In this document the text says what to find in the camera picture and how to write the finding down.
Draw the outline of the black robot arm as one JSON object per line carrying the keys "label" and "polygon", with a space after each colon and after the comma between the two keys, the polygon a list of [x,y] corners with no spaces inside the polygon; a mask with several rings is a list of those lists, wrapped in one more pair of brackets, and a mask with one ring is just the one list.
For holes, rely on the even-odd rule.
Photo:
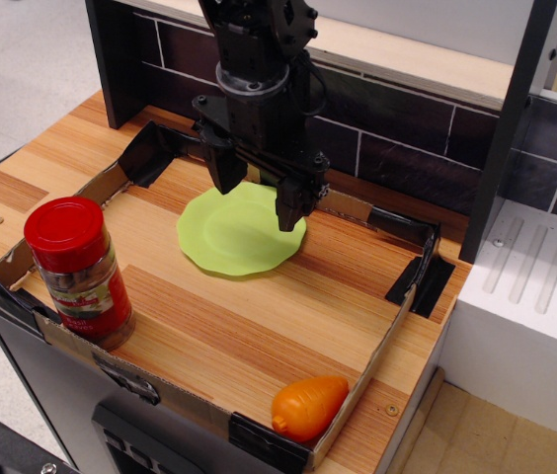
{"label": "black robot arm", "polygon": [[290,232],[328,192],[329,160],[306,130],[327,104],[325,80],[305,48],[318,35],[318,13],[304,1],[200,6],[218,46],[222,92],[193,101],[204,161],[222,194],[257,168],[277,190],[279,229]]}

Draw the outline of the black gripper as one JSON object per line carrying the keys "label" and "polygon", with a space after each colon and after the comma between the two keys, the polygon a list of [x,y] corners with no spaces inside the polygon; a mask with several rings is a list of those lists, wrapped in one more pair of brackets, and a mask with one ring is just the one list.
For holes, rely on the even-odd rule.
{"label": "black gripper", "polygon": [[328,192],[329,160],[309,137],[307,120],[326,104],[326,94],[308,86],[286,86],[271,97],[199,95],[203,159],[214,186],[234,190],[252,164],[277,185],[278,229],[291,232]]}

